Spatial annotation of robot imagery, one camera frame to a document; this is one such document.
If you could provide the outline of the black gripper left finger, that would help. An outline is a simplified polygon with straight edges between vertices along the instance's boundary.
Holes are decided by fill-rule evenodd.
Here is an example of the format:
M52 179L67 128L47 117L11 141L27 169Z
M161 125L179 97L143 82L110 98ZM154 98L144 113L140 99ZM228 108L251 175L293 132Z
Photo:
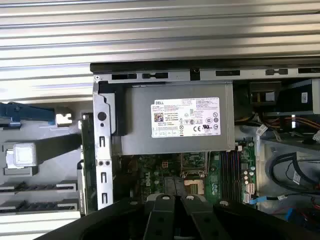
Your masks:
M172 240L177 178L164 178L164 192L151 194L144 204L117 202L97 211L82 240Z

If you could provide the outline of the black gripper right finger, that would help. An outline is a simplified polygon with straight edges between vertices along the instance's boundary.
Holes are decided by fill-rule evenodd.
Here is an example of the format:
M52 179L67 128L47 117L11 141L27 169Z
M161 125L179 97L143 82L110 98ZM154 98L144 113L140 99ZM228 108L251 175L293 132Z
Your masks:
M176 196L197 240L318 240L319 233L289 223L247 205L221 200L211 205L202 195L186 190L176 178Z

